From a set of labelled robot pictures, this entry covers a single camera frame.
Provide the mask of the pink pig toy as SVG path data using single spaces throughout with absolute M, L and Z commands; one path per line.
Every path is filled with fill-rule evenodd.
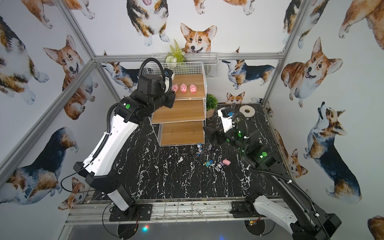
M 231 162 L 229 160 L 227 160 L 227 159 L 224 159 L 224 160 L 222 160 L 222 164 L 226 165 L 226 166 L 229 166 L 231 164 Z
M 181 85 L 180 85 L 180 91 L 181 91 L 181 93 L 186 93 L 187 90 L 188 90 L 188 87 L 187 87 L 186 84 L 181 84 Z
M 178 91 L 178 89 L 179 89 L 179 86 L 177 84 L 172 85 L 172 88 L 171 88 L 172 91 L 174 91 L 176 93 Z
M 190 85 L 190 92 L 195 94 L 197 92 L 198 87 L 194 84 Z

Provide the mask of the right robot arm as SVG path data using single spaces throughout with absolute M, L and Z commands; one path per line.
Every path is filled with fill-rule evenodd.
M 257 212 L 289 232 L 295 240 L 329 240 L 341 225 L 335 214 L 328 214 L 292 179 L 271 171 L 278 163 L 274 154 L 260 141 L 258 128 L 247 119 L 223 119 L 223 128 L 204 127 L 211 141 L 238 152 L 245 167 L 268 181 L 287 204 L 287 208 L 261 193 L 247 197 L 249 212 Z

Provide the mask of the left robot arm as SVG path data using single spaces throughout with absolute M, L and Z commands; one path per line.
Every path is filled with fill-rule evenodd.
M 91 188 L 106 193 L 122 212 L 132 212 L 136 203 L 123 186 L 120 174 L 113 170 L 113 163 L 144 119 L 161 107 L 173 107 L 174 77 L 170 69 L 162 70 L 160 76 L 139 76 L 137 89 L 108 110 L 107 129 L 94 151 L 74 165 L 75 172 L 84 177 Z

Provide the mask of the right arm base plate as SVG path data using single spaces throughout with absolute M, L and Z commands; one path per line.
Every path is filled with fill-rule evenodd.
M 249 202 L 231 202 L 230 214 L 234 218 L 252 218 L 259 217 L 260 214 L 256 211 L 253 204 Z

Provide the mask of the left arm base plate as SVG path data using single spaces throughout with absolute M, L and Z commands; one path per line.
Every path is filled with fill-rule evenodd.
M 136 204 L 122 211 L 118 207 L 112 208 L 110 222 L 149 221 L 153 210 L 152 204 Z

